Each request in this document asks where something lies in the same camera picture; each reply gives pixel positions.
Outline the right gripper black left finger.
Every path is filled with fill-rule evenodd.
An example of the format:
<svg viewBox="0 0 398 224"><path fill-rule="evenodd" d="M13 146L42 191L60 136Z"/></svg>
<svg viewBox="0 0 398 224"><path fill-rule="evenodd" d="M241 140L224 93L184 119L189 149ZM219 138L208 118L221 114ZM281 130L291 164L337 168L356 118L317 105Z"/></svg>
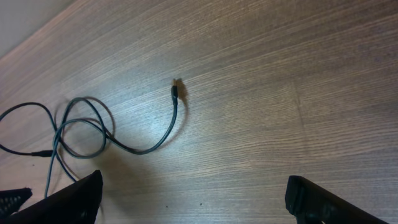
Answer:
<svg viewBox="0 0 398 224"><path fill-rule="evenodd" d="M2 224L94 224L103 194L99 170L55 194L16 213L1 218Z"/></svg>

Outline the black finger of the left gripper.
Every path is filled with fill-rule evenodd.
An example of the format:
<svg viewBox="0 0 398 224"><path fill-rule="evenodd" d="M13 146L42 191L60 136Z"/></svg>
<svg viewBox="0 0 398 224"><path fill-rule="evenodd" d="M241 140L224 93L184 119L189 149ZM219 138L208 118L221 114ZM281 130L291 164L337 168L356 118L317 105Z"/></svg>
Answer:
<svg viewBox="0 0 398 224"><path fill-rule="evenodd" d="M31 196L30 188L0 191L1 218L7 218L16 213Z"/></svg>

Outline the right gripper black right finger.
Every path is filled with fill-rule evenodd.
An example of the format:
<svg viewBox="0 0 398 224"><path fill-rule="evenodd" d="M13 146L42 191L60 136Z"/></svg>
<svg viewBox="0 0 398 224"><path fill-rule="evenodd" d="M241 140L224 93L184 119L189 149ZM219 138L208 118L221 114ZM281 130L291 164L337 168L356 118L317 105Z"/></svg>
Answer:
<svg viewBox="0 0 398 224"><path fill-rule="evenodd" d="M385 221L297 175L291 175L288 179L285 207L296 218L297 223L386 224Z"/></svg>

